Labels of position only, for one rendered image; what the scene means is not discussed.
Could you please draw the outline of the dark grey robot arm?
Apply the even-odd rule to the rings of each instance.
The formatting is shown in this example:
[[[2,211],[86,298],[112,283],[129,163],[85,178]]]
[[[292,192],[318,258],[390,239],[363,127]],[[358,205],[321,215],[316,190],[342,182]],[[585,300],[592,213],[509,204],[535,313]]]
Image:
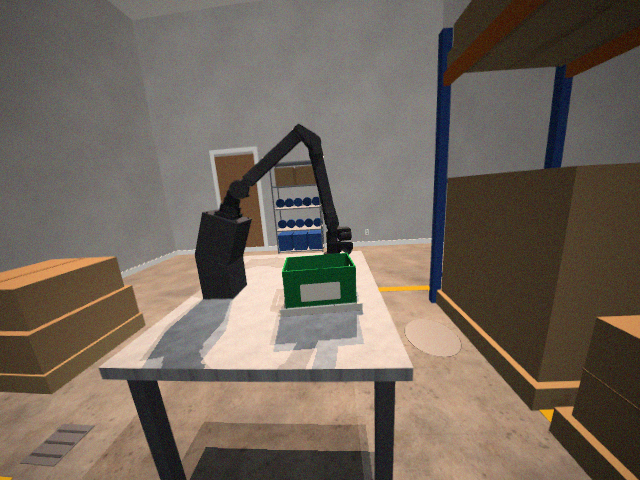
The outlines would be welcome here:
[[[296,128],[296,129],[295,129]],[[341,242],[351,240],[352,234],[349,227],[340,227],[338,216],[333,204],[328,176],[323,158],[321,139],[314,132],[297,124],[294,129],[284,137],[271,151],[269,151],[255,166],[253,166],[242,180],[233,181],[223,203],[220,203],[219,210],[214,215],[229,220],[242,217],[240,213],[240,199],[249,197],[250,186],[255,185],[270,169],[272,169],[284,156],[286,156],[297,144],[303,142],[308,148],[309,157],[312,163],[313,172],[322,205],[323,217],[328,231],[326,232],[327,242],[337,242],[330,244],[330,253],[337,254],[341,250],[348,255],[353,251],[353,242]],[[306,142],[305,142],[306,141]],[[310,153],[312,152],[312,153]],[[230,192],[230,193],[229,193]],[[231,195],[233,196],[231,196]],[[338,239],[337,239],[338,237]]]

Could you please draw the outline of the green divided crate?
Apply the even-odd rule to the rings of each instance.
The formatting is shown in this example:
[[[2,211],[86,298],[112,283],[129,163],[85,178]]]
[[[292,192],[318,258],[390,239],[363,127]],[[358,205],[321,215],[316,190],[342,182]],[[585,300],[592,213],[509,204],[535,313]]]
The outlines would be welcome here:
[[[357,302],[348,253],[286,257],[282,279],[286,308]]]

